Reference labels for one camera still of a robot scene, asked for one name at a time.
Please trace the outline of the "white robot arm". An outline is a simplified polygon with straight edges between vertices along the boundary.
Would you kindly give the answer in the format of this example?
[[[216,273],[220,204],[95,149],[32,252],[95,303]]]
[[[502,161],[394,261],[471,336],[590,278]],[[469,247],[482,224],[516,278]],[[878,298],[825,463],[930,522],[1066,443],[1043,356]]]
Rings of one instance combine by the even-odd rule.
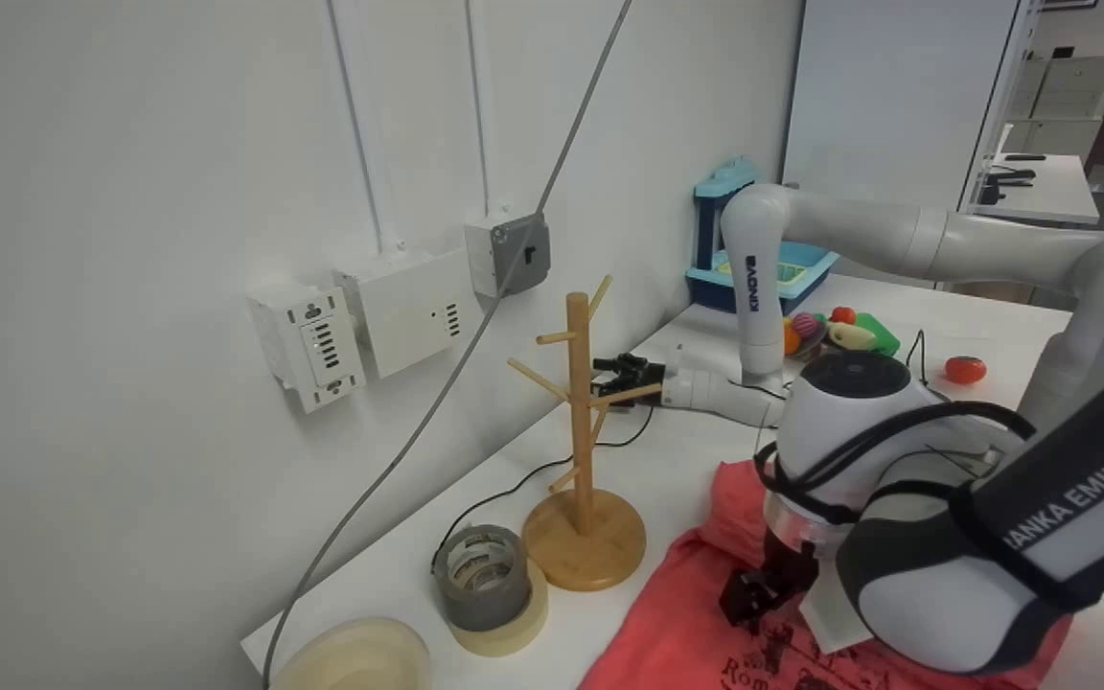
[[[875,639],[942,675],[1031,665],[1104,600],[1104,232],[753,184],[717,236],[740,408],[778,417],[755,454],[768,556],[723,579],[719,614],[753,629],[796,607],[833,648]],[[878,353],[820,356],[776,399],[783,241],[919,279],[1062,287],[1073,319],[1015,408],[948,402]]]

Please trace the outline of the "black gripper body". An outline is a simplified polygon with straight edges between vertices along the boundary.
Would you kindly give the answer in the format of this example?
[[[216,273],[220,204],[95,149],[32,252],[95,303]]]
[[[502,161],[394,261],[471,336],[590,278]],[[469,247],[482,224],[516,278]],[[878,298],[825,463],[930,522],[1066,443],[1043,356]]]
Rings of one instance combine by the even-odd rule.
[[[719,593],[746,593],[753,618],[778,609],[816,579],[816,549],[790,549],[778,538],[764,538],[764,561],[736,566]]]

